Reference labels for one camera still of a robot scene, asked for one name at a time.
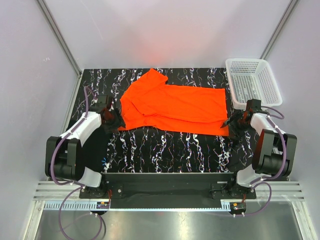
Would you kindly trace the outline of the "orange t-shirt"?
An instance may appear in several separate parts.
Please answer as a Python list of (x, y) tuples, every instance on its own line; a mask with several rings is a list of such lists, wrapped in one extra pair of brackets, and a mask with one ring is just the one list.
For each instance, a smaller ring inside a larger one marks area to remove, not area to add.
[(129, 131), (155, 127), (163, 131), (229, 136), (223, 88), (167, 84), (168, 77), (150, 69), (134, 81), (120, 99), (121, 116)]

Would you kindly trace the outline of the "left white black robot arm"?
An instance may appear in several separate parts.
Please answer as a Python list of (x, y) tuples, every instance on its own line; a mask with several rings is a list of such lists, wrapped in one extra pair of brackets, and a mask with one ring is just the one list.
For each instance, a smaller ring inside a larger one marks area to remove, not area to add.
[(95, 197), (103, 198), (108, 193), (108, 186), (102, 182), (101, 173), (86, 166), (83, 146), (97, 129), (110, 133), (125, 126), (114, 98), (98, 96), (92, 106), (86, 106), (85, 112), (70, 129), (46, 141), (46, 176), (58, 186), (75, 184), (81, 189), (89, 187)]

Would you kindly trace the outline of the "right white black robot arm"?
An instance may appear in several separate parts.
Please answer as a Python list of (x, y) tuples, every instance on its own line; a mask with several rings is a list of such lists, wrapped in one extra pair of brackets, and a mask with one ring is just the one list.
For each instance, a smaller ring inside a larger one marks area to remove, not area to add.
[(258, 184), (287, 177), (292, 172), (297, 137), (286, 133), (273, 121), (273, 118), (283, 120), (283, 114), (272, 115), (264, 110), (266, 108), (261, 100), (250, 99), (244, 110), (235, 111), (221, 125), (236, 139), (249, 129), (254, 129), (259, 136), (251, 164), (237, 171), (233, 180), (221, 189), (232, 199), (247, 197)]

